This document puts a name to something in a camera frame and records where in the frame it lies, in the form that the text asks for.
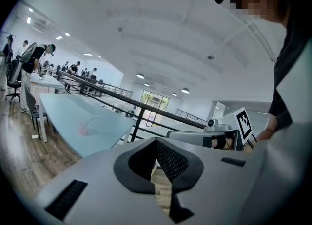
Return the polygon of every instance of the office chair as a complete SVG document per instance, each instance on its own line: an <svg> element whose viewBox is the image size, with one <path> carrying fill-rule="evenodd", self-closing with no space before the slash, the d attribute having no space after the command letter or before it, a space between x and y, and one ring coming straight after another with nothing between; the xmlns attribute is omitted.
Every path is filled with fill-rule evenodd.
<svg viewBox="0 0 312 225"><path fill-rule="evenodd" d="M30 89L28 88L28 86L25 86L25 93L26 93L27 106L29 108L30 115L31 115L31 121L33 122L33 127L35 129L35 124L34 124L34 119L35 119L38 136L39 136L39 139L41 140L39 128L38 128L38 121L37 121L37 119L39 118L39 106L36 106L36 100L33 97L33 95L30 93ZM43 117L47 117L47 122L49 125L48 115L46 113L43 113Z"/></svg>
<svg viewBox="0 0 312 225"><path fill-rule="evenodd" d="M203 147L212 147L212 140L213 139L218 139L218 137L232 137L234 139L234 144L233 144L233 150L235 151L243 151L244 150L244 145L242 143L239 130L232 130L232 131L222 131L222 132L193 132L193 131L169 131L167 133L167 137L178 140L184 143L192 144L192 145L198 145L198 146L203 146ZM225 143L224 139L218 140L221 143L221 148L222 142Z"/></svg>
<svg viewBox="0 0 312 225"><path fill-rule="evenodd" d="M12 100L13 100L14 97L18 97L18 98L19 98L19 103L20 103L20 94L17 93L16 90L17 90L18 88L20 88L20 86L21 86L21 71L20 71L20 73L19 73L19 76L18 76L17 80L16 80L15 82L13 82L13 83L10 82L10 81L11 81L11 78L12 78L14 72L15 72L15 70L17 69L18 63L19 63L19 61L16 60L16 59L14 59L14 60L12 61L12 63L10 64L10 68L8 67L7 75L6 75L6 77L7 77L6 85L7 85L8 87L14 88L14 93L8 94L8 95L5 96L5 98L11 97L11 96L12 96L12 98L11 98L11 100L10 100L10 105L12 104Z"/></svg>

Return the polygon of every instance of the curved ceiling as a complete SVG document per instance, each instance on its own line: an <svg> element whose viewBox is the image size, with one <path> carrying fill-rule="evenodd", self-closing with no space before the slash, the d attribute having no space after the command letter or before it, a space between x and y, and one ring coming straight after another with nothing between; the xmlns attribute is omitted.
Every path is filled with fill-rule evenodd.
<svg viewBox="0 0 312 225"><path fill-rule="evenodd" d="M135 75L144 73L168 93L188 87L192 97L272 97L272 60L283 31L278 24L235 13L227 2L24 1L139 84L145 82Z"/></svg>

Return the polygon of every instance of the ceiling light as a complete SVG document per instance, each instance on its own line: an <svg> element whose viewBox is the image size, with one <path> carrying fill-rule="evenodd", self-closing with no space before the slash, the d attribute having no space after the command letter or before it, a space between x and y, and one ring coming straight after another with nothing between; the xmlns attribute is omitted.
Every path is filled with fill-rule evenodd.
<svg viewBox="0 0 312 225"><path fill-rule="evenodd" d="M140 79L145 79L144 74L137 74L136 76Z"/></svg>
<svg viewBox="0 0 312 225"><path fill-rule="evenodd" d="M188 88L183 88L182 89L182 92L186 93L186 94L189 94L190 93L190 90Z"/></svg>

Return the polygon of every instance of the person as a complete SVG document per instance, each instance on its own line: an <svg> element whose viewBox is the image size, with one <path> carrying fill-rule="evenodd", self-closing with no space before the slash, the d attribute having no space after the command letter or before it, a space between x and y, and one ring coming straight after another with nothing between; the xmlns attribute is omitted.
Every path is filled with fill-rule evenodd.
<svg viewBox="0 0 312 225"><path fill-rule="evenodd" d="M7 43L4 46L4 49L2 52L0 52L0 57L3 57L0 61L0 91L5 91L5 85L6 85L6 76L5 76L5 70L6 70L6 62L9 60L10 53L12 53L12 42L13 42L13 36L9 35L7 37Z"/></svg>
<svg viewBox="0 0 312 225"><path fill-rule="evenodd" d="M17 56L22 56L23 53L26 50L26 46L28 45L28 40L25 40L22 44L22 46L20 46L17 50Z"/></svg>
<svg viewBox="0 0 312 225"><path fill-rule="evenodd" d="M95 72L97 71L97 68L94 68L92 71L90 71L89 73L89 78L90 79L94 79L95 77Z"/></svg>
<svg viewBox="0 0 312 225"><path fill-rule="evenodd" d="M39 59L43 55L44 52L47 54L53 55L53 52L55 51L55 45L39 45L35 48L33 51L30 60L27 63L24 63L22 65L21 70L21 88L20 88L20 112L29 113L29 109L26 103L26 93L25 93L25 87L27 86L29 89L31 88L31 73L36 68L38 70L38 73L41 76L43 76L43 73L41 72L40 66L39 66Z"/></svg>
<svg viewBox="0 0 312 225"><path fill-rule="evenodd" d="M85 76L87 70L88 70L87 68L83 69L83 70L81 71L81 76Z"/></svg>
<svg viewBox="0 0 312 225"><path fill-rule="evenodd" d="M76 75L78 72L78 66L80 66L80 61L77 61L76 64L71 65L68 68L67 73L72 74L72 75ZM65 88L67 88L67 90L70 90L70 85L65 84Z"/></svg>
<svg viewBox="0 0 312 225"><path fill-rule="evenodd" d="M62 66L62 71L66 72L68 70L68 61Z"/></svg>
<svg viewBox="0 0 312 225"><path fill-rule="evenodd" d="M257 141L269 139L276 131L292 123L291 116L276 87L296 63L311 38L310 0L230 0L236 9L247 10L269 22L281 24L287 31L284 46L274 68L274 93L265 130Z"/></svg>

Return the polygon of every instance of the black office chair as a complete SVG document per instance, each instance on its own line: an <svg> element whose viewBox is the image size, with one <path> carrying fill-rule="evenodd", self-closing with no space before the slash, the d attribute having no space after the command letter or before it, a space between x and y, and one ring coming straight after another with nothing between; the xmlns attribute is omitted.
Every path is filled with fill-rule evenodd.
<svg viewBox="0 0 312 225"><path fill-rule="evenodd" d="M10 100L10 105L12 104L12 100L13 100L14 97L18 97L18 98L19 98L19 103L20 103L20 94L17 93L16 91L17 91L17 89L20 88L20 86L21 86L21 71L20 71L20 73L19 73L19 76L18 76L17 80L16 80L14 83L11 83L11 82L10 82L10 81L11 81L11 78L12 78L12 76L13 76L13 74L14 74L14 71L15 71L15 69L17 68L18 63L19 63L19 61L16 60L16 59L14 59L14 60L12 61L12 63L10 63L10 66L8 67L7 75L6 75L6 77L7 77L6 85L7 85L8 87L14 88L14 93L8 94L8 95L5 96L5 98L11 97L11 96L12 96L12 98L11 98L11 100Z"/></svg>
<svg viewBox="0 0 312 225"><path fill-rule="evenodd" d="M39 106L36 106L36 100L33 97L33 95L30 93L30 89L28 86L25 86L25 93L26 93L26 102L27 106L29 108L30 114L31 114L31 120L33 122L33 127L35 129L35 124L34 124L34 119L36 120L36 126L37 126L37 132L39 139L41 140L40 133L39 133L39 128L38 128L38 121L37 119L39 118ZM49 119L46 113L43 113L43 117L47 117L47 122L49 125Z"/></svg>

